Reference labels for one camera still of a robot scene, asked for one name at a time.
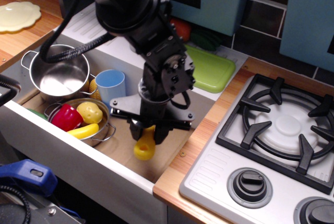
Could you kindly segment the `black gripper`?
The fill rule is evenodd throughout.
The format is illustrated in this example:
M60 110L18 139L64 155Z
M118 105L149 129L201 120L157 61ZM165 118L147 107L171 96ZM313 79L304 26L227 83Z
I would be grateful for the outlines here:
M156 145L163 143L174 128L191 128L194 112L174 106L169 99L151 101L145 95L145 92L138 92L110 101L112 116L130 120L129 129L134 140L138 141L142 137L144 125L156 125L153 135Z

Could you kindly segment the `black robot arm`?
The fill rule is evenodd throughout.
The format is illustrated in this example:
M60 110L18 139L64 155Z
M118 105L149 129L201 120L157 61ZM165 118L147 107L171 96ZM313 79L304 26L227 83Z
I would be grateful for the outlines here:
M156 144L175 128L190 129L194 115L187 92L195 83L195 67L169 22L170 1L94 1L99 24L109 35L125 38L145 61L137 93L111 99L111 113L128 120L135 140L151 126Z

